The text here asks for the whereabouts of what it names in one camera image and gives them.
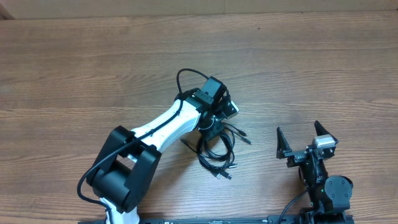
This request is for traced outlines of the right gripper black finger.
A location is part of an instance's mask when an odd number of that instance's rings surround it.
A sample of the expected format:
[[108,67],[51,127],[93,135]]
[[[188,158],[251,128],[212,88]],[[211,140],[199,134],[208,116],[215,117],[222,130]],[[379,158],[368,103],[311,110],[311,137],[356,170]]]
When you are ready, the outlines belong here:
[[288,153],[291,153],[292,150],[281,130],[280,127],[276,129],[277,132],[277,152],[276,152],[276,158],[277,159],[283,159],[286,158],[286,155]]
[[321,123],[320,123],[318,120],[316,120],[316,121],[314,122],[314,127],[315,127],[315,131],[316,131],[316,133],[317,133],[317,136],[323,136],[323,135],[329,134],[329,135],[334,139],[334,141],[338,144],[337,138],[335,138],[329,131],[327,131],[327,130],[321,125]]

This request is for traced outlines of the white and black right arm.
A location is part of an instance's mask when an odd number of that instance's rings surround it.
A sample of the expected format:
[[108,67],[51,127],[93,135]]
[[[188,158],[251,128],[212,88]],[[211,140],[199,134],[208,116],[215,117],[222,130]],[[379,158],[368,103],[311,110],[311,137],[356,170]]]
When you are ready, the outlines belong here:
[[[287,167],[298,167],[300,181],[305,190],[292,199],[278,217],[278,223],[319,223],[349,224],[354,223],[350,209],[353,182],[342,175],[328,175],[325,161],[335,155],[335,138],[319,121],[314,122],[317,135],[304,150],[293,151],[281,128],[277,128],[276,158],[286,159]],[[286,212],[298,199],[308,194],[311,206],[302,208],[297,215]]]

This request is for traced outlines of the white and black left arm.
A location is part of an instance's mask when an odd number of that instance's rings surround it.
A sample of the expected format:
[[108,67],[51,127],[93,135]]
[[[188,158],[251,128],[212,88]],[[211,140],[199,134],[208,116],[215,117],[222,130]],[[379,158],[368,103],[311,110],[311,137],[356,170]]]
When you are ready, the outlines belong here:
[[179,93],[173,105],[139,128],[114,128],[97,158],[83,174],[96,204],[105,208],[105,223],[139,223],[137,206],[147,193],[162,153],[194,129],[211,139],[222,131],[222,120],[238,114],[228,93],[211,95],[197,88]]

